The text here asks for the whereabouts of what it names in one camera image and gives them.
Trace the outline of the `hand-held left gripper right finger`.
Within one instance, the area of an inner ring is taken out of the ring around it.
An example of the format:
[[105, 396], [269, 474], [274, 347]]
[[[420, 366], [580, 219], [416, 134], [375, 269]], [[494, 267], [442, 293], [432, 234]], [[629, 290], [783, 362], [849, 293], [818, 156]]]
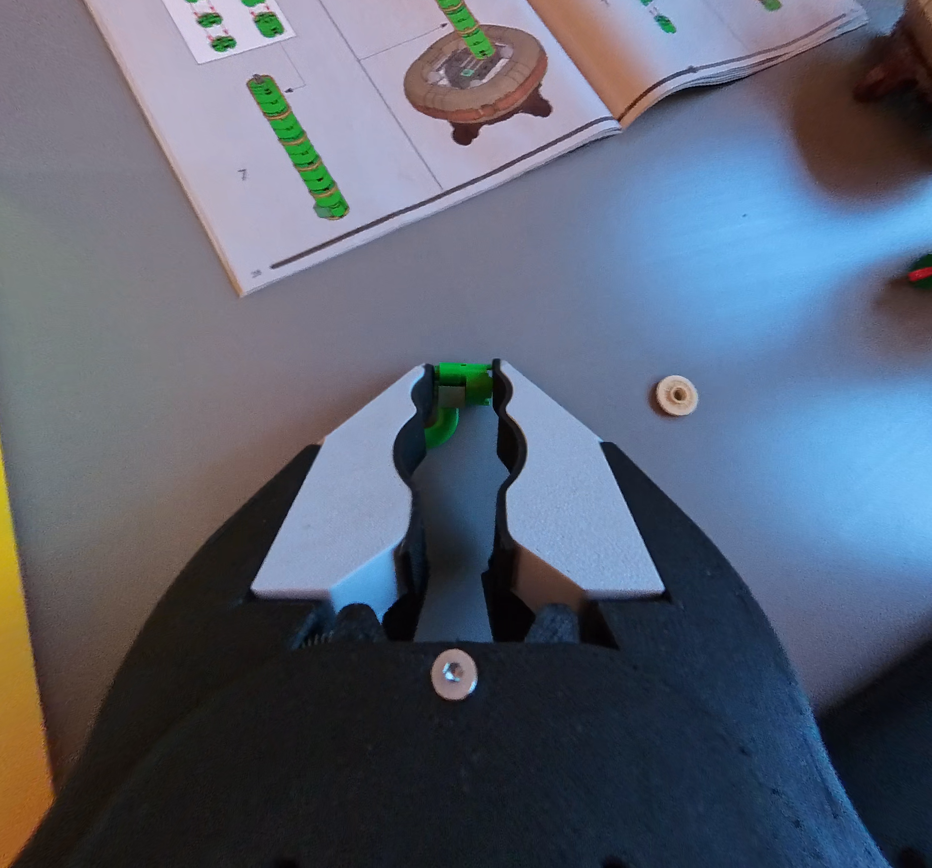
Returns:
[[665, 585], [603, 440], [511, 364], [491, 368], [497, 455], [492, 555], [482, 574], [494, 641], [523, 641], [551, 605], [663, 598]]

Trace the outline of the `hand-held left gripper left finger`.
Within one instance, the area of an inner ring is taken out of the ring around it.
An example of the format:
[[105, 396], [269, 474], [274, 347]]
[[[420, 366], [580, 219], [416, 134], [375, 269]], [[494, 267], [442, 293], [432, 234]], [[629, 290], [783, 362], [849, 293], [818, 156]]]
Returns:
[[251, 584], [258, 598], [368, 606], [394, 641], [416, 633], [429, 578], [412, 479], [427, 453], [434, 369], [419, 365], [320, 443]]

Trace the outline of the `tan round plate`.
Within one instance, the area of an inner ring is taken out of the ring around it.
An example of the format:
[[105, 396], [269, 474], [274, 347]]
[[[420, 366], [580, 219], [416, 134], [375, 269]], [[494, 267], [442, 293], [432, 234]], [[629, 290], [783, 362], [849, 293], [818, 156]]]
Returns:
[[672, 417], [685, 417], [698, 407], [699, 396], [694, 384], [681, 375], [669, 375], [659, 380], [654, 388], [659, 409]]

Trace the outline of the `grey desk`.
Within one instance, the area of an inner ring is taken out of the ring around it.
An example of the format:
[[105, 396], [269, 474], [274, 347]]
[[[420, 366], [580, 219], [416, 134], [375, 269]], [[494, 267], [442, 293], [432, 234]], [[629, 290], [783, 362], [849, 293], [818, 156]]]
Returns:
[[[2, 432], [58, 781], [137, 630], [305, 444], [503, 357], [663, 488], [828, 707], [930, 637], [930, 135], [902, 0], [249, 297], [81, 0], [2, 0]], [[699, 401], [664, 414], [681, 375]]]

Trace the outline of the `yellow storage bin stack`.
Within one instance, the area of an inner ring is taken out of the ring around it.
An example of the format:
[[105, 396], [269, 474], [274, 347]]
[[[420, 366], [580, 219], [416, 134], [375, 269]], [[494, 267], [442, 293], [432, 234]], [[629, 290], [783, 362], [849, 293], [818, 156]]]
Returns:
[[24, 586], [1, 468], [1, 865], [10, 866], [54, 798]]

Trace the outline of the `open instruction booklet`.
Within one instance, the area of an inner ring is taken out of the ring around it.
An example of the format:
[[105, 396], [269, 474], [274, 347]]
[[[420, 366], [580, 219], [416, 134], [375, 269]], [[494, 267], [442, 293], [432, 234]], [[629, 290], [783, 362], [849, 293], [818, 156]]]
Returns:
[[867, 23], [856, 0], [84, 0], [241, 296]]

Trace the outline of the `tan round pot model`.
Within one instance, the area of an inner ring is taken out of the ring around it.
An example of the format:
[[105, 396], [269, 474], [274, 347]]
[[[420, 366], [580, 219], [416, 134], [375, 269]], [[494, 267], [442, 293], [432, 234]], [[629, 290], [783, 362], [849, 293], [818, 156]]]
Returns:
[[914, 92], [931, 104], [931, 0], [907, 0], [877, 64], [857, 83], [854, 97], [875, 102]]

